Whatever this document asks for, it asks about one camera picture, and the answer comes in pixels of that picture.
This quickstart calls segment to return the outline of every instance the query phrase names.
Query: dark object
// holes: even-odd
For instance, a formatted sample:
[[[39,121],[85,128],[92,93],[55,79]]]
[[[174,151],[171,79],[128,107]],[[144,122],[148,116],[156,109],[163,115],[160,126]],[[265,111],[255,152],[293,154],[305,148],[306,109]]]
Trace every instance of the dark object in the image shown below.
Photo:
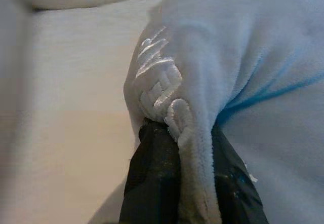
[[[212,137],[216,193],[223,224],[268,224],[244,162],[217,124]]]
[[[150,120],[139,132],[126,181],[120,223],[172,224],[177,222],[180,197],[178,146],[167,125]]]

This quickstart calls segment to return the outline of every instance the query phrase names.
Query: fleece fabric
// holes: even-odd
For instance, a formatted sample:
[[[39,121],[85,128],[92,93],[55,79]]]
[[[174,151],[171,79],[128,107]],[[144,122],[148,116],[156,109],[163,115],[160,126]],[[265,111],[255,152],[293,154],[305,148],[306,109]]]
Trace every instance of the fleece fabric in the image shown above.
[[[271,224],[324,220],[324,0],[164,0],[125,100],[177,140],[180,223],[221,223],[211,130],[244,160]]]

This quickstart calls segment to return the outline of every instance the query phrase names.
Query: light blue fleece blanket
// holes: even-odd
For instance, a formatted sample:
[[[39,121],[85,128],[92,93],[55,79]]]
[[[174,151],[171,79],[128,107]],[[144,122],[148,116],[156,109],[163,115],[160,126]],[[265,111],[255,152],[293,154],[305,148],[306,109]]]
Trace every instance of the light blue fleece blanket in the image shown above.
[[[216,119],[271,224],[324,222],[324,0],[164,0],[125,99],[136,134],[149,117],[178,142],[180,223],[221,223]]]

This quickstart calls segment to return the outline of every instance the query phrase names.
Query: white surface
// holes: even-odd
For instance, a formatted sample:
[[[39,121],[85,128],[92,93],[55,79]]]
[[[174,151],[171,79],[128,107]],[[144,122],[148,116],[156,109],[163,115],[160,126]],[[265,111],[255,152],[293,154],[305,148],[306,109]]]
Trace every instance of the white surface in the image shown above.
[[[123,83],[158,2],[34,15],[21,167],[2,223],[87,223],[122,182],[134,150]]]

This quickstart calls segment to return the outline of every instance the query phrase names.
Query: light blue cloth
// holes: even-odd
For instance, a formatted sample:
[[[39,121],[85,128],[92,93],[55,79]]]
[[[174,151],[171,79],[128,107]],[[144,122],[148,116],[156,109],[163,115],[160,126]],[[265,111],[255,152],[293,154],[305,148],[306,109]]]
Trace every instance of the light blue cloth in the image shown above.
[[[157,34],[161,27],[166,29]],[[167,41],[157,61],[171,58],[179,73],[168,112],[150,108],[149,99],[135,92],[151,88],[147,97],[153,98],[154,83],[168,73],[160,62],[144,80],[136,79],[147,38],[153,44],[148,49]],[[176,98],[183,107],[172,105]],[[182,219],[219,223],[209,178],[210,131],[217,118],[257,179],[270,224],[324,223],[324,0],[164,0],[135,50],[125,99],[135,128],[150,117],[167,122],[179,137]],[[177,116],[185,107],[192,114],[185,124],[193,140],[179,143],[169,113]],[[174,119],[179,128],[185,117]]]

